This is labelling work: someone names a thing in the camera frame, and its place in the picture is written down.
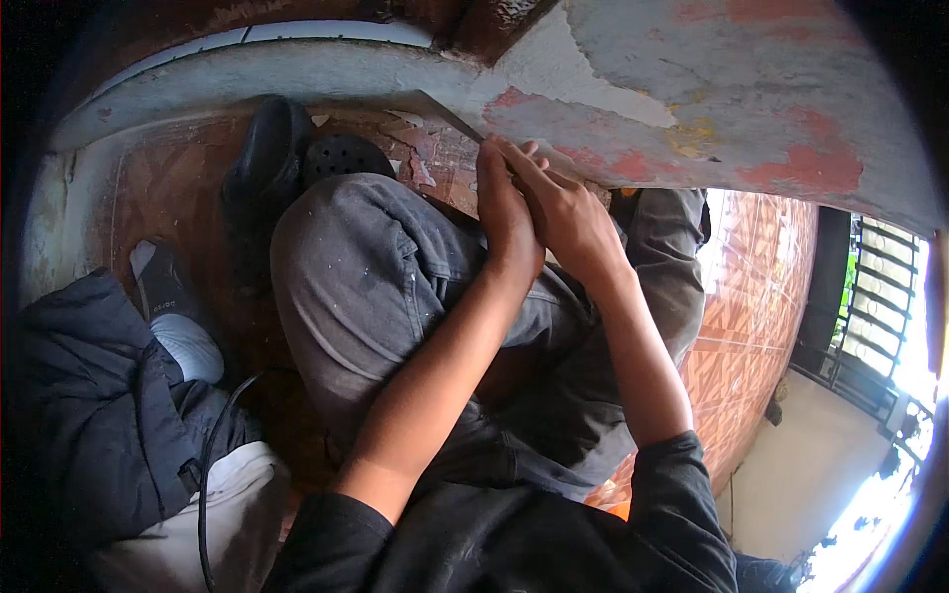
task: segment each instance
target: forearm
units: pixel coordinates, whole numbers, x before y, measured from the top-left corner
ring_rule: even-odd
[[[398,520],[504,342],[531,280],[513,266],[485,265],[436,332],[376,398],[336,491],[363,500],[393,523]],[[385,496],[367,501],[367,491]]]
[[[630,266],[591,292],[603,316],[629,433],[639,446],[693,428],[692,406]]]

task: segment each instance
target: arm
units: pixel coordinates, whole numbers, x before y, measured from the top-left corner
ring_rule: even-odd
[[[497,354],[544,263],[527,204],[511,185],[495,143],[482,145],[477,169],[487,263],[376,398],[334,487],[393,525]]]
[[[626,424],[640,447],[631,536],[660,560],[642,566],[642,582],[734,591],[735,558],[718,527],[692,406],[609,214],[582,185],[540,171],[512,144],[502,152],[522,181],[538,238],[603,317]]]
[[[542,171],[513,144],[501,143],[501,152],[520,179],[541,243],[603,316],[629,433],[643,447],[692,430],[679,371],[606,209],[583,185]]]

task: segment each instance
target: black shirt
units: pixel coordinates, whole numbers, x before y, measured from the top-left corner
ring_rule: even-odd
[[[736,591],[695,433],[636,456],[629,522],[550,492],[439,484],[393,528],[310,496],[268,591]]]

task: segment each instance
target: hand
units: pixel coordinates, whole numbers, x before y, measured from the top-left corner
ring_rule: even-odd
[[[613,221],[595,195],[538,167],[514,144],[495,137],[491,141],[517,173],[515,183],[527,199],[537,239],[594,301],[615,278],[632,271]]]
[[[547,168],[545,158],[531,159],[537,151],[536,142],[515,150],[538,171]],[[488,237],[488,261],[523,271],[531,280],[536,278],[544,266],[544,248],[537,242],[527,202],[512,184],[496,139],[481,143],[477,194],[478,216]]]

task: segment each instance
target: finger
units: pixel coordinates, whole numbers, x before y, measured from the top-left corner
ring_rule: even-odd
[[[478,187],[484,184],[486,188],[496,190],[504,185],[511,185],[507,163],[496,144],[483,142],[474,165],[477,169]]]
[[[550,169],[546,170],[544,174],[549,177],[551,181],[565,190],[572,190],[575,192],[584,187],[582,183],[578,183],[569,177],[564,177],[556,171],[551,171]]]
[[[537,152],[537,142],[529,140],[521,144],[521,152],[527,155],[528,157],[533,157],[533,154]]]
[[[560,189],[560,186],[544,175],[544,172],[537,166],[537,163],[522,153],[520,149],[512,143],[497,136],[491,136],[488,142],[497,146],[497,149],[501,155],[504,156],[504,159],[508,161],[512,169],[514,169],[514,172],[517,173],[529,187],[537,192],[538,197],[549,193],[550,190]]]

